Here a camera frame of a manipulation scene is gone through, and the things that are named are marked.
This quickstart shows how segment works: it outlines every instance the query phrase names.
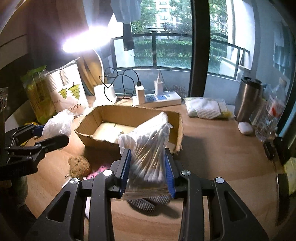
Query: pink object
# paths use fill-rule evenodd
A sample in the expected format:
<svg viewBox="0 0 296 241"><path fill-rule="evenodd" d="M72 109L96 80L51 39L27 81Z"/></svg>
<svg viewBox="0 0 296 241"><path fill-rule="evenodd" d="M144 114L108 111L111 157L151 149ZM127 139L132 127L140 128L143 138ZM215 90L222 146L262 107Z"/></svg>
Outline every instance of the pink object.
<svg viewBox="0 0 296 241"><path fill-rule="evenodd" d="M96 171L96 172L93 172L91 174L89 174L86 179L92 179L92 178L95 178L96 175L98 175L99 173L105 171L105 170L108 170L108 167L106 166L100 166L100 168Z"/></svg>

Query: black triangular cutout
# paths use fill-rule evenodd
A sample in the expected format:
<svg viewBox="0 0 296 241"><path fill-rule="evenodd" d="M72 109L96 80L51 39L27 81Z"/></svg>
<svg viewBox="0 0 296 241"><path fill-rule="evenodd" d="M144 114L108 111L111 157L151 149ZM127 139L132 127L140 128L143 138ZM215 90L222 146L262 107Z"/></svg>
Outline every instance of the black triangular cutout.
<svg viewBox="0 0 296 241"><path fill-rule="evenodd" d="M65 218L67 204L70 198L70 192L66 191L57 201L54 207L48 212L47 218L57 222L63 222Z"/></svg>
<svg viewBox="0 0 296 241"><path fill-rule="evenodd" d="M229 192L225 191L224 196L227 204L230 221L234 222L247 217L247 215L240 208L238 203L234 200L233 196Z"/></svg>

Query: table surface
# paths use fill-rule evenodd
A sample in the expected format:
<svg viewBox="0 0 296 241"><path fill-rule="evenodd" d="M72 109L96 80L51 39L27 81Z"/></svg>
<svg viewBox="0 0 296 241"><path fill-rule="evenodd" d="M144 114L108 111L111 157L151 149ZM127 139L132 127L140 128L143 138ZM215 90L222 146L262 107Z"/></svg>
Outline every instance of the table surface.
<svg viewBox="0 0 296 241"><path fill-rule="evenodd" d="M181 113L184 128L183 150L177 159L185 169L199 177L213 180L223 177L245 202L269 237L274 237L276 227L277 189L276 174L281 172L265 156L264 149L254 136L243 136L232 120L204 120L189 118L185 105L161 109ZM72 130L82 117L74 120ZM112 153L87 150L74 131L70 143L62 150L46 154L38 165L39 171L28 176L29 193L26 204L38 217L65 183L69 172L68 158L85 155L95 169L101 164L118 160ZM205 207L205 240L209 240L208 210ZM114 201L112 221L115 240L178 240L183 200L172 200L158 207L152 215L134 211L126 201ZM85 240L88 221L85 220Z"/></svg>

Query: brown sponge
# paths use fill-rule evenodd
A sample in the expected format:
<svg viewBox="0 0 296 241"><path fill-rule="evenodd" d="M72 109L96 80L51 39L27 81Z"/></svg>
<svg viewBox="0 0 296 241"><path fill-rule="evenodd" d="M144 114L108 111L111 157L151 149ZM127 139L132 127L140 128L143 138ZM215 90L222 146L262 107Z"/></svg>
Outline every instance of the brown sponge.
<svg viewBox="0 0 296 241"><path fill-rule="evenodd" d="M91 166L88 160L83 156L72 156L68 161L70 165L70 177L86 177L91 173Z"/></svg>

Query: cardboard box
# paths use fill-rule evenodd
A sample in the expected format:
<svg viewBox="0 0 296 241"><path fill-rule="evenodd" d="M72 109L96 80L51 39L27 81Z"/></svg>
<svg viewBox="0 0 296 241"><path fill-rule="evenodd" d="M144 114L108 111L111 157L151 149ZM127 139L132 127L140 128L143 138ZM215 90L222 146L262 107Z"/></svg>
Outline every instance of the cardboard box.
<svg viewBox="0 0 296 241"><path fill-rule="evenodd" d="M116 143L119 133L129 133L161 112L162 110L132 106L98 106L81 120L75 132L87 147L112 149L119 152L119 146ZM182 148L181 114L173 111L164 112L168 116L168 122L173 126L170 129L167 147L171 153L176 153Z"/></svg>

